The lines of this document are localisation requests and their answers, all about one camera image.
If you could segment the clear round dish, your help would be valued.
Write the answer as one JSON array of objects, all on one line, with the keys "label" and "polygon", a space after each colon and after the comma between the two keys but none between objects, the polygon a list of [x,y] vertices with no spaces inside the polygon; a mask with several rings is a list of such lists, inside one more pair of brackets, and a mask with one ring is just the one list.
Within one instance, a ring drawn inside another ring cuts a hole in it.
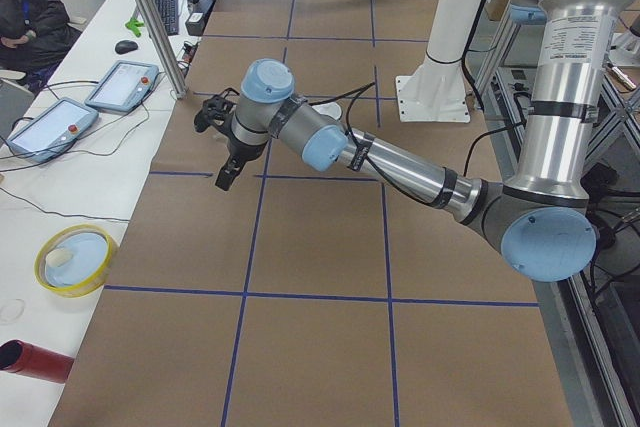
[{"label": "clear round dish", "polygon": [[26,302],[23,299],[13,298],[1,301],[0,305],[0,325],[7,326],[17,322],[26,309]]}]

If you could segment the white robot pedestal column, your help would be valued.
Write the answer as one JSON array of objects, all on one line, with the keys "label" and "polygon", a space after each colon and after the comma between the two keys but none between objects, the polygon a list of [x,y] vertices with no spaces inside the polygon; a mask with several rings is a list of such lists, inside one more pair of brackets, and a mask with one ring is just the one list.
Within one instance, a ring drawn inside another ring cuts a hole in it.
[{"label": "white robot pedestal column", "polygon": [[410,76],[396,78],[402,122],[467,123],[470,114],[462,67],[483,0],[439,0],[424,61]]}]

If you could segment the seated person in black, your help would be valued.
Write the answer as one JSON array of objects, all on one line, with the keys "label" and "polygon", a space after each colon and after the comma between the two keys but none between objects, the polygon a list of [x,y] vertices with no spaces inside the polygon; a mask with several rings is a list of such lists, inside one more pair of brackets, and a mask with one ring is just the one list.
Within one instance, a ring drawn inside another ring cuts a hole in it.
[{"label": "seated person in black", "polygon": [[21,84],[33,93],[80,36],[61,0],[1,0],[1,67],[23,72]]}]

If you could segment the black keyboard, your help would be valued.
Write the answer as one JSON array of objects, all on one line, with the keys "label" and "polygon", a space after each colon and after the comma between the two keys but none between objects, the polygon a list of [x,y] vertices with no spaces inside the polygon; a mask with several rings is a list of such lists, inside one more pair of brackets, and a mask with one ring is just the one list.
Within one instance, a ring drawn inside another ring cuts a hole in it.
[{"label": "black keyboard", "polygon": [[168,36],[179,33],[179,0],[153,0]]}]

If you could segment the aluminium frame post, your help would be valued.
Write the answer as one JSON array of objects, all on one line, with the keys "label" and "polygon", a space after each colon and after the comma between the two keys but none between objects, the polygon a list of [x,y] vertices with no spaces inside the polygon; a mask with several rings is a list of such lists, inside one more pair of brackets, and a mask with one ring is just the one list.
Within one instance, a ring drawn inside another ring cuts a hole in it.
[{"label": "aluminium frame post", "polygon": [[155,3],[153,0],[135,0],[135,2],[142,14],[166,77],[170,81],[173,93],[177,99],[182,99],[187,93],[187,86]]}]

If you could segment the yellow tape roll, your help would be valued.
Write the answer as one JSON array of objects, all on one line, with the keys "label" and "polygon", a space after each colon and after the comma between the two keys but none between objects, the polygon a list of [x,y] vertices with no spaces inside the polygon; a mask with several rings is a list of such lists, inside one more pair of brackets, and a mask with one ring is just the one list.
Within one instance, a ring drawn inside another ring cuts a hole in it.
[{"label": "yellow tape roll", "polygon": [[[73,258],[58,268],[45,265],[47,253],[65,247]],[[65,298],[77,298],[100,288],[109,274],[118,243],[104,229],[80,224],[51,237],[40,249],[34,263],[37,282],[50,292]]]}]

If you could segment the blue teach pendant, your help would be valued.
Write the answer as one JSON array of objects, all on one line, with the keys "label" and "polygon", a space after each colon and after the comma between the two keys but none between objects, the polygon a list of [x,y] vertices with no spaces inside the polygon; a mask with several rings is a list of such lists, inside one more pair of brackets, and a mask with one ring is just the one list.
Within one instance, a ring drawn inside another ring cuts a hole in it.
[{"label": "blue teach pendant", "polygon": [[98,111],[61,98],[7,139],[19,158],[43,163],[66,152],[98,119]]},{"label": "blue teach pendant", "polygon": [[154,64],[118,60],[84,103],[101,111],[131,112],[152,90],[158,75]]}]

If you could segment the far blue teach pendant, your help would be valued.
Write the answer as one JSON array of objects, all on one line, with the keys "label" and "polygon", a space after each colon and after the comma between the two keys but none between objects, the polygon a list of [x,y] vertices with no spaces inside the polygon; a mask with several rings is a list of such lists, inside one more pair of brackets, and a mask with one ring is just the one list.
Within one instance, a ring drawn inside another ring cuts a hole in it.
[{"label": "far blue teach pendant", "polygon": [[152,90],[158,75],[154,64],[118,60],[84,103],[101,111],[131,112]]}]

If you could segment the near blue teach pendant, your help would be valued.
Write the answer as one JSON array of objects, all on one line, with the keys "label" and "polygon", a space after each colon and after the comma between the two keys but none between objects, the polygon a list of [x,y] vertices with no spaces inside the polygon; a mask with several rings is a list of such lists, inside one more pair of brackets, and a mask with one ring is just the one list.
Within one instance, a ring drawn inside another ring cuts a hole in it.
[{"label": "near blue teach pendant", "polygon": [[61,98],[7,139],[19,158],[43,163],[66,152],[98,119],[98,111]]}]

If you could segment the green plastic toy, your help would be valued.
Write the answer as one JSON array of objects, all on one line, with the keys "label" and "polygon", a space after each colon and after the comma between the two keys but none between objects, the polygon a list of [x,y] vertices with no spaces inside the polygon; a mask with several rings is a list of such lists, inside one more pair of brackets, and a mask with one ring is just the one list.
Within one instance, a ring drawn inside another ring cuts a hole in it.
[{"label": "green plastic toy", "polygon": [[144,22],[138,20],[136,17],[131,17],[126,23],[125,27],[129,30],[136,38],[141,36],[141,29],[145,26]]}]

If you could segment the black computer mouse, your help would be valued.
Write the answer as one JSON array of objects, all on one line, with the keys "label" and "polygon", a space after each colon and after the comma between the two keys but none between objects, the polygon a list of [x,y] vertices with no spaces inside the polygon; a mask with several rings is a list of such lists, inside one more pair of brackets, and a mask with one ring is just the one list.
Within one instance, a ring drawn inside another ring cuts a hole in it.
[{"label": "black computer mouse", "polygon": [[118,55],[124,55],[130,52],[133,52],[139,48],[137,42],[133,40],[121,40],[116,43],[114,46],[114,51]]}]

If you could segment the red cylinder tube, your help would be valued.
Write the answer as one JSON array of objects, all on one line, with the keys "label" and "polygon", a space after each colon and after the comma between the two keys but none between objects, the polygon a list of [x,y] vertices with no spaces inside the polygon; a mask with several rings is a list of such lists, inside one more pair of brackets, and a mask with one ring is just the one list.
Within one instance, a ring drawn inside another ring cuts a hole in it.
[{"label": "red cylinder tube", "polygon": [[1,346],[1,371],[6,373],[63,384],[73,363],[72,357],[21,340]]}]

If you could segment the white eraser block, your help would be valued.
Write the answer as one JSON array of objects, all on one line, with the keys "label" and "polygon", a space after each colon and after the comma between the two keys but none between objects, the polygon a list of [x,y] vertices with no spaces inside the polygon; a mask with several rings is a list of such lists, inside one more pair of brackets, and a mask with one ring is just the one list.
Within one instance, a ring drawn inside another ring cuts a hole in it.
[{"label": "white eraser block", "polygon": [[73,256],[74,254],[72,250],[65,247],[58,247],[47,253],[45,257],[45,265],[49,268],[58,268],[69,262]]}]

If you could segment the black power box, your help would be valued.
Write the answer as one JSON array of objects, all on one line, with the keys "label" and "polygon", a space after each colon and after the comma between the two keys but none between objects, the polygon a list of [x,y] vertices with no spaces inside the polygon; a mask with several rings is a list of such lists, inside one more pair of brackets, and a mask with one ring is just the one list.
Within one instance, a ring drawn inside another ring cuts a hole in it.
[{"label": "black power box", "polygon": [[190,13],[185,21],[185,27],[189,35],[201,36],[203,34],[213,5],[213,0],[199,0],[190,5]]}]

